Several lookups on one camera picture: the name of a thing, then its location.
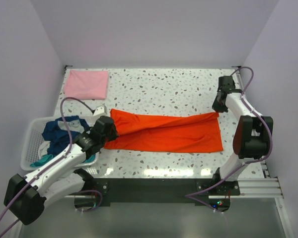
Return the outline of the orange t shirt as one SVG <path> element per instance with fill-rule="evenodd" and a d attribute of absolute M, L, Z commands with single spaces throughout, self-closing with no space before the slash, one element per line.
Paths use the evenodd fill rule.
<path fill-rule="evenodd" d="M 109 150 L 214 153 L 224 149 L 218 113 L 172 117 L 112 109 L 110 116 L 119 136 L 105 144 Z"/>

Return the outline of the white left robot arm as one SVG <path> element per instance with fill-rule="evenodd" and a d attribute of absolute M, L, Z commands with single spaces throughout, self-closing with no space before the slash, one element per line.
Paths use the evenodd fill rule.
<path fill-rule="evenodd" d="M 4 205 L 22 224 L 29 225 L 58 199 L 75 192 L 89 194 L 93 189 L 92 177 L 76 166 L 117 137 L 113 119 L 101 116 L 93 127 L 78 135 L 72 145 L 44 166 L 23 177 L 16 174 L 10 178 Z"/>

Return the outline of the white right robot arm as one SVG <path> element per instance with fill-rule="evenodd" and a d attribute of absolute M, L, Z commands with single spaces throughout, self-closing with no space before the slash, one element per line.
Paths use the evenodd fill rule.
<path fill-rule="evenodd" d="M 212 191 L 222 195 L 229 189 L 228 181 L 236 181 L 248 165 L 269 156 L 274 122 L 271 117 L 263 116 L 251 107 L 242 90 L 236 88 L 232 76 L 219 77 L 212 108 L 218 113 L 231 111 L 238 119 L 232 142 L 233 153 L 212 177 Z"/>

